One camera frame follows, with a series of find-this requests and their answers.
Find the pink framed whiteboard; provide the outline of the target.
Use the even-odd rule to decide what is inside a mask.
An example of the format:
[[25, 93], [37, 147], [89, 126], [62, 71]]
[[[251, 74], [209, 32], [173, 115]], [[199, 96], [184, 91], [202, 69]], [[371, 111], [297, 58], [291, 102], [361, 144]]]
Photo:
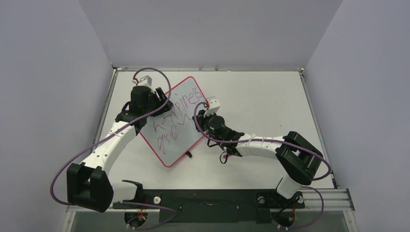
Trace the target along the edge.
[[147, 119], [139, 135], [165, 167], [174, 165], [203, 137], [192, 117], [196, 104], [204, 101], [198, 83], [189, 76], [171, 89], [171, 110]]

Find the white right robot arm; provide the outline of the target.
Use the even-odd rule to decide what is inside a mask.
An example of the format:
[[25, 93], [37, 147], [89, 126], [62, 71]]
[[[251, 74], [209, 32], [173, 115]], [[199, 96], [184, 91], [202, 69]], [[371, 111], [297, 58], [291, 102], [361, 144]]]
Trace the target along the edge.
[[323, 154], [295, 131], [283, 137], [259, 137], [237, 132], [226, 126], [223, 117], [205, 115], [205, 110], [200, 110], [192, 119], [197, 131], [222, 149], [225, 159], [229, 156], [256, 156], [275, 159], [282, 165], [286, 174], [272, 194], [278, 206], [286, 206], [302, 186], [310, 185], [324, 162]]

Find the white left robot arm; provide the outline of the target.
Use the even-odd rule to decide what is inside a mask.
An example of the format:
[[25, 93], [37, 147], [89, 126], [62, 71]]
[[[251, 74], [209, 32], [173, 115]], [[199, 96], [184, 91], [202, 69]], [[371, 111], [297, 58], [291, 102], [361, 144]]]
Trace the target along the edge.
[[160, 87], [134, 87], [131, 100], [116, 116], [107, 136], [82, 162], [68, 167], [68, 203], [101, 213], [111, 204], [123, 201], [133, 208], [140, 207], [144, 203], [143, 185], [130, 180], [110, 182], [109, 172], [123, 149], [145, 126], [147, 117], [164, 114], [172, 106]]

